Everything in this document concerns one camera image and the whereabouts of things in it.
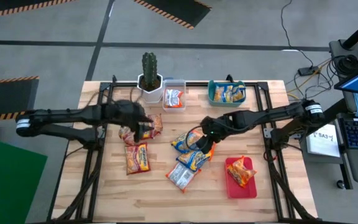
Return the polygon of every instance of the yellow and black striped tape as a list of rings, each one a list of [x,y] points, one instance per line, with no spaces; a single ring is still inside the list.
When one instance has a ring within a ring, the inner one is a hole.
[[[6,78],[6,79],[0,80],[0,83],[19,82],[19,81],[24,81],[24,80],[35,80],[35,79],[40,79],[40,77],[33,76],[33,77],[21,77],[21,78]]]
[[[153,6],[153,5],[151,5],[151,4],[149,4],[149,3],[145,2],[145,1],[143,1],[143,0],[134,0],[134,1],[137,4],[140,4],[141,6],[144,6],[147,9],[150,9],[151,11],[160,14],[161,16],[163,16],[165,18],[170,19],[173,22],[176,22],[177,24],[180,24],[180,25],[186,27],[187,29],[194,29],[194,27],[191,24],[187,23],[186,21],[183,21],[183,20],[181,20],[181,19],[179,19],[179,18],[177,18],[177,17],[175,17],[175,16],[173,16],[173,15],[171,15],[171,14],[169,14],[169,13],[167,13],[167,12],[165,12],[165,11],[163,11],[163,10],[161,10],[161,9],[159,9],[159,8]],[[212,8],[212,7],[209,7],[206,4],[201,3],[199,1],[196,1],[196,2],[202,4],[203,6],[208,7],[209,9]]]
[[[53,6],[56,4],[72,2],[72,1],[75,1],[75,0],[53,0],[53,1],[41,2],[38,4],[32,4],[29,6],[21,6],[21,7],[15,7],[12,9],[5,9],[3,11],[0,11],[0,16],[5,16],[5,15],[13,14],[13,13],[18,13],[18,12],[24,12],[24,11],[33,10],[33,9],[40,9],[43,7]]]
[[[15,112],[15,113],[7,113],[7,114],[0,114],[0,120],[5,119],[16,119],[17,115],[23,115],[25,111]]]

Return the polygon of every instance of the ramen noodle package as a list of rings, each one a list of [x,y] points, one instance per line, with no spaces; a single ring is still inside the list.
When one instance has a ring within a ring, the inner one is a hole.
[[[246,187],[248,181],[253,177],[257,172],[255,170],[247,169],[244,166],[244,156],[236,160],[230,165],[226,166],[227,172],[236,180],[236,182],[243,188]]]
[[[203,136],[202,133],[192,130],[187,138],[187,144],[190,148],[187,147],[185,139],[187,133],[183,133],[181,136],[177,137],[171,142],[171,145],[178,150],[180,153],[187,153],[190,151],[198,150],[196,142]]]
[[[246,97],[246,87],[243,85],[238,85],[238,86],[233,87],[232,97],[233,97],[234,103],[244,99]]]
[[[125,153],[127,157],[127,175],[150,170],[147,158],[147,143],[137,146],[125,146]]]
[[[149,125],[151,127],[153,127],[153,130],[150,131],[145,131],[143,133],[143,136],[140,138],[140,140],[146,140],[146,139],[150,139],[150,138],[154,138],[157,135],[159,135],[162,132],[162,119],[161,119],[161,115],[157,114],[157,115],[147,115],[147,117],[149,117],[150,119],[152,119],[154,122],[153,123],[143,123],[144,125]],[[134,146],[135,145],[135,140],[134,140],[134,135],[135,133],[133,133],[128,127],[121,127],[118,131],[118,136],[124,140],[124,142],[127,145],[130,146]]]
[[[232,85],[219,85],[216,84],[215,89],[215,102],[223,102],[223,103],[232,103],[233,96],[232,96]]]
[[[205,161],[210,161],[212,159],[214,150],[215,147],[213,145],[212,149],[207,154],[204,154],[201,151],[188,152],[177,157],[177,161],[181,162],[190,170],[196,172],[204,165]]]
[[[170,179],[179,189],[185,193],[187,185],[193,180],[194,176],[197,173],[201,172],[201,169],[197,172],[193,172],[182,163],[178,164],[167,174],[165,174],[168,179]]]
[[[180,100],[183,92],[179,90],[165,90],[164,107],[165,108],[181,108],[183,104]]]

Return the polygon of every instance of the blue container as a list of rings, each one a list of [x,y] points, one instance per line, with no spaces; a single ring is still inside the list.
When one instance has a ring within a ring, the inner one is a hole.
[[[238,81],[235,83],[231,83],[231,82],[217,82],[220,86],[224,86],[224,85],[232,85],[232,86],[239,86],[239,85],[244,85],[244,83],[242,81]],[[208,83],[208,101],[210,103],[211,106],[225,106],[225,107],[238,107],[241,105],[242,102],[244,102],[246,100],[246,95],[244,95],[244,99],[235,102],[235,103],[224,103],[224,102],[215,102],[214,101],[214,97],[215,97],[215,91],[216,91],[216,84],[213,80],[209,81]]]

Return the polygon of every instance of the concrete floor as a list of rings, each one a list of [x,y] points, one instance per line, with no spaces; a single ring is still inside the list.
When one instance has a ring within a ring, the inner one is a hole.
[[[77,0],[0,17],[0,40],[96,42],[108,2]],[[288,0],[203,2],[213,10],[194,30],[187,30],[132,1],[115,0],[104,42],[287,46],[280,10]],[[330,40],[347,38],[358,28],[358,1],[296,0],[286,8],[284,20],[293,45],[327,47]],[[309,65],[299,52],[279,50],[103,47],[92,80],[110,80],[113,74],[119,80],[135,80],[146,51],[157,55],[159,73],[187,80],[222,79],[230,73],[235,79],[290,81],[297,68]],[[0,45],[0,78],[38,75],[36,108],[76,108],[93,52],[94,47]],[[315,64],[329,58],[327,52],[305,53]],[[303,89],[316,82],[312,79]],[[328,108],[341,98],[340,91],[331,90],[315,100]],[[67,141],[19,138],[13,121],[0,124],[0,140],[48,156],[27,217],[29,223],[44,221]],[[319,217],[358,223],[358,183],[354,190],[339,190],[338,165],[305,162]]]

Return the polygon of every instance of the white pot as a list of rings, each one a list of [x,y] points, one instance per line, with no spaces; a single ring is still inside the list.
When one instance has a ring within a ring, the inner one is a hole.
[[[153,91],[146,91],[139,86],[140,78],[143,77],[143,74],[140,74],[137,77],[137,88],[140,90],[143,90],[142,97],[146,103],[158,103],[161,100],[161,97],[162,97],[162,76],[160,74],[157,74],[157,75],[160,77],[161,84],[160,84],[160,87],[156,88]]]

